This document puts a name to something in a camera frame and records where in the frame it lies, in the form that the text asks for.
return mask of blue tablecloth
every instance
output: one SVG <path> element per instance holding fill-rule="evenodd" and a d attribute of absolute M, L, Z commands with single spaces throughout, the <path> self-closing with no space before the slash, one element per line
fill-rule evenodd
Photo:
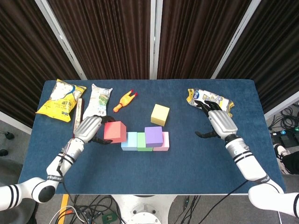
<path fill-rule="evenodd" d="M 220 194 L 228 193 L 244 178 L 219 138 L 201 139 L 194 131 L 211 130 L 210 122 L 186 98 L 188 88 L 201 88 L 233 100 L 233 120 L 242 136 L 270 177 L 283 189 L 275 153 L 254 82 L 244 79 L 176 80 L 67 80 L 87 87 L 85 108 L 91 85 L 111 88 L 108 115 L 121 120 L 128 132 L 144 132 L 154 126 L 150 116 L 155 104 L 170 108 L 163 131 L 169 132 L 168 152 L 122 151 L 120 144 L 85 145 L 84 152 L 67 172 L 65 183 L 72 194 Z M 38 108 L 50 97 L 55 81 L 43 87 Z M 118 113 L 113 108 L 134 89 L 138 96 Z M 28 153 L 19 182 L 32 177 L 46 178 L 46 168 L 72 136 L 74 111 L 69 123 L 37 114 Z M 103 128 L 98 135 L 103 136 Z M 236 193 L 247 193 L 247 183 Z M 64 193 L 61 186 L 57 193 Z"/>

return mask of dark curtain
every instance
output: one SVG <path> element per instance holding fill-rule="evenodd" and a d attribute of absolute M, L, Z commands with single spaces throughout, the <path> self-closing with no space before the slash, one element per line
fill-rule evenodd
<path fill-rule="evenodd" d="M 48 0 L 88 79 L 147 79 L 150 0 Z"/>
<path fill-rule="evenodd" d="M 163 0 L 157 78 L 210 78 L 251 0 Z"/>
<path fill-rule="evenodd" d="M 0 1 L 0 111 L 32 127 L 43 84 L 79 79 L 34 1 Z"/>
<path fill-rule="evenodd" d="M 253 79 L 264 112 L 299 91 L 299 1 L 263 0 L 217 78 Z"/>

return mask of foam block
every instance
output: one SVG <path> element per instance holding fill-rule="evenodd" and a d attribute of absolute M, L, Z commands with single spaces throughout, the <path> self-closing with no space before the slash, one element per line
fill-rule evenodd
<path fill-rule="evenodd" d="M 104 139 L 112 143 L 127 141 L 127 127 L 121 121 L 107 122 L 104 128 Z"/>
<path fill-rule="evenodd" d="M 121 143 L 124 151 L 137 151 L 137 132 L 127 132 L 127 141 Z"/>
<path fill-rule="evenodd" d="M 150 121 L 156 125 L 164 126 L 167 116 L 169 113 L 169 108 L 166 106 L 161 106 L 155 104 L 154 110 L 151 114 Z"/>
<path fill-rule="evenodd" d="M 169 149 L 169 133 L 162 132 L 163 135 L 163 145 L 161 147 L 154 147 L 153 151 L 168 151 Z"/>
<path fill-rule="evenodd" d="M 146 147 L 161 147 L 163 144 L 162 127 L 145 127 Z"/>
<path fill-rule="evenodd" d="M 153 147 L 146 147 L 145 145 L 145 133 L 137 133 L 137 150 L 138 151 L 153 151 Z"/>

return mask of snack bag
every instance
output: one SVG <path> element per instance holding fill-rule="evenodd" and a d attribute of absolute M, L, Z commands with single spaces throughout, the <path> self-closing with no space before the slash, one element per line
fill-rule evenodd
<path fill-rule="evenodd" d="M 69 122 L 69 113 L 85 90 L 84 86 L 68 84 L 57 79 L 49 100 L 36 113 Z"/>
<path fill-rule="evenodd" d="M 223 111 L 226 111 L 230 117 L 233 117 L 233 115 L 230 113 L 230 109 L 234 106 L 233 101 L 219 96 L 215 93 L 206 90 L 201 90 L 198 88 L 188 89 L 188 92 L 189 96 L 186 100 L 190 105 L 196 106 L 197 103 L 194 102 L 195 100 L 199 100 L 203 103 L 205 103 L 205 100 L 216 102 Z"/>
<path fill-rule="evenodd" d="M 106 116 L 106 105 L 112 90 L 113 88 L 105 89 L 92 84 L 92 93 L 90 95 L 88 107 L 83 114 L 83 120 L 93 115 Z"/>

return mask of white snack bag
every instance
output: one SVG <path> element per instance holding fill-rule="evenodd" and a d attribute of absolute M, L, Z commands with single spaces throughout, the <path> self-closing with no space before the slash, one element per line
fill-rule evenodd
<path fill-rule="evenodd" d="M 108 103 L 112 89 L 113 88 L 100 88 L 95 84 L 92 84 L 92 93 L 90 95 L 88 107 L 83 114 L 83 120 L 93 115 L 106 116 L 106 105 Z"/>

